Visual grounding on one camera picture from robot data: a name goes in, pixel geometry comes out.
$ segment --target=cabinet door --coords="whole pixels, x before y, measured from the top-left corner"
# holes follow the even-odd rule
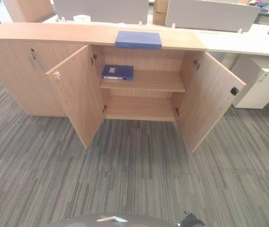
[[[187,149],[194,152],[245,83],[206,52],[186,54],[181,74],[186,93],[175,106],[176,121]]]
[[[91,56],[91,47],[86,45],[46,73],[85,148],[89,147],[105,119],[101,89]],[[60,75],[62,79],[55,79],[54,75]]]
[[[35,116],[65,116],[28,42],[0,42],[0,81],[24,111]]]

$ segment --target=open cabinet door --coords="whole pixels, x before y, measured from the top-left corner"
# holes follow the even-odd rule
[[[172,103],[186,147],[194,152],[246,84],[206,52],[186,53],[180,74],[186,93]]]
[[[49,70],[46,75],[85,148],[105,119],[104,105],[91,47],[86,45]]]

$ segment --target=floor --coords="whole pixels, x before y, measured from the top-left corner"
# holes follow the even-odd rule
[[[171,122],[106,120],[85,150],[66,118],[30,117],[0,83],[0,227],[136,212],[269,227],[269,104],[230,107],[194,154]]]

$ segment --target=wooden cabinet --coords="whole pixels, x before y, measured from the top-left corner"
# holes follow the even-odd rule
[[[133,81],[102,79],[105,64],[133,65]],[[193,152],[245,86],[206,52],[100,45],[46,75],[86,148],[105,118],[134,119],[176,121]]]
[[[40,22],[54,15],[50,0],[3,0],[13,22]]]
[[[82,44],[0,42],[0,81],[24,111],[36,116],[66,116],[44,73]]]

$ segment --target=blue folder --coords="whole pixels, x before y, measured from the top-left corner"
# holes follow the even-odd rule
[[[133,74],[134,67],[132,65],[105,65],[102,78],[132,80]]]
[[[119,31],[116,47],[160,50],[162,42],[159,33]]]

